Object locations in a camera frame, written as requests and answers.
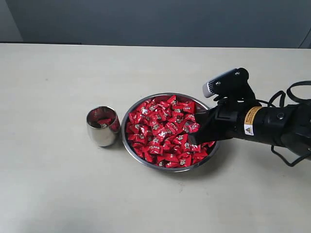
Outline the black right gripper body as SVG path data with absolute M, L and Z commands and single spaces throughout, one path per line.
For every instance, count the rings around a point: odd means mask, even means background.
M 258 102 L 225 102 L 217 106 L 214 141 L 232 138 L 287 147 L 301 106 L 263 107 Z

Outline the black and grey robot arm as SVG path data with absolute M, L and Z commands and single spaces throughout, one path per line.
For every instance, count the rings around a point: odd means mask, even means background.
M 188 136 L 195 145 L 237 138 L 311 158 L 311 108 L 307 105 L 263 107 L 255 100 L 225 101 L 196 113 L 195 120 L 200 128 Z

